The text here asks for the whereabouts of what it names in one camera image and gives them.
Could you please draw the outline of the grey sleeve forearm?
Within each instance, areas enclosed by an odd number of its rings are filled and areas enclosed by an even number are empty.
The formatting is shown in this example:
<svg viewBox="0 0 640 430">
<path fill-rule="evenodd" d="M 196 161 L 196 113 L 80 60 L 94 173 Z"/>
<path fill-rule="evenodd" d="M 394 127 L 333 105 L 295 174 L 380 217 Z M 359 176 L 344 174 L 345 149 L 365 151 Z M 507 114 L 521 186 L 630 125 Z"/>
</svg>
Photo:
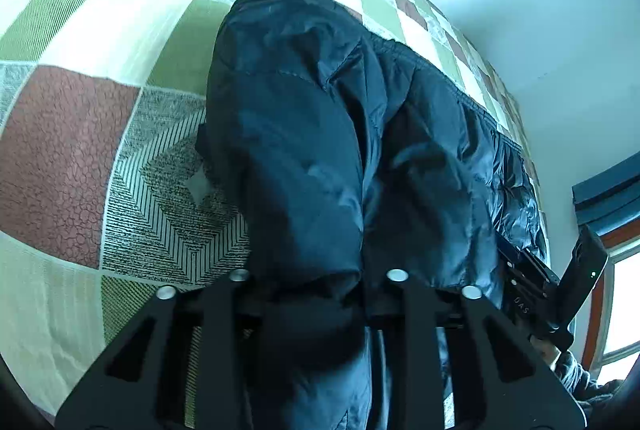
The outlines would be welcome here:
<svg viewBox="0 0 640 430">
<path fill-rule="evenodd" d="M 554 365 L 554 373 L 585 413 L 587 420 L 600 414 L 624 383 L 623 380 L 614 379 L 599 384 L 570 351 L 560 354 Z"/>
</svg>

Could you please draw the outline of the person's hand holding gripper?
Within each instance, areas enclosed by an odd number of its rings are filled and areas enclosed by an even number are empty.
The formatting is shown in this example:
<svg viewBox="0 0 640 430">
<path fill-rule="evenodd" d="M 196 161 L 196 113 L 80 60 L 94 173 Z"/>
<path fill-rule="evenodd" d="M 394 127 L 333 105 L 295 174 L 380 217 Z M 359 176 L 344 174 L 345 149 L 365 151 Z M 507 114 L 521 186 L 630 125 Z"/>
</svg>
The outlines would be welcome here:
<svg viewBox="0 0 640 430">
<path fill-rule="evenodd" d="M 554 372 L 555 365 L 561 356 L 561 351 L 551 341 L 537 338 L 534 335 L 530 335 L 528 341 L 541 359 L 549 366 L 552 372 Z"/>
</svg>

